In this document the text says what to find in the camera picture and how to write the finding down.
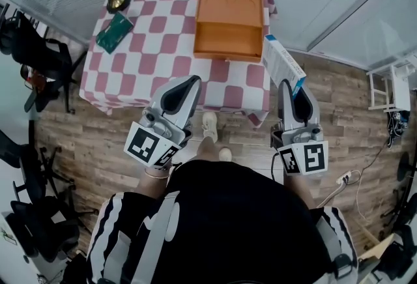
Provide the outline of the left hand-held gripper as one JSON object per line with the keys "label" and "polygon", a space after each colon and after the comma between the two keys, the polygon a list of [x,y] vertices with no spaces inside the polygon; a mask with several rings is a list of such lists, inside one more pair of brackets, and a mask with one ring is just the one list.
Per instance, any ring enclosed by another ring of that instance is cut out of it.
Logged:
{"label": "left hand-held gripper", "polygon": [[139,122],[133,122],[124,152],[146,167],[165,167],[192,136],[190,117],[201,94],[201,78],[174,78],[158,87]]}

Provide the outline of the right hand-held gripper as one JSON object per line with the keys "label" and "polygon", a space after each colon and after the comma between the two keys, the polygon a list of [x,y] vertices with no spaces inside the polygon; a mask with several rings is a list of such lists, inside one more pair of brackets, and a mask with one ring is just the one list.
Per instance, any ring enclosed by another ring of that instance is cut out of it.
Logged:
{"label": "right hand-held gripper", "polygon": [[298,118],[294,111],[292,88],[285,79],[278,87],[278,115],[283,130],[271,130],[271,147],[277,150],[289,176],[312,175],[328,170],[328,141],[320,123],[316,97],[308,87],[298,92]]}

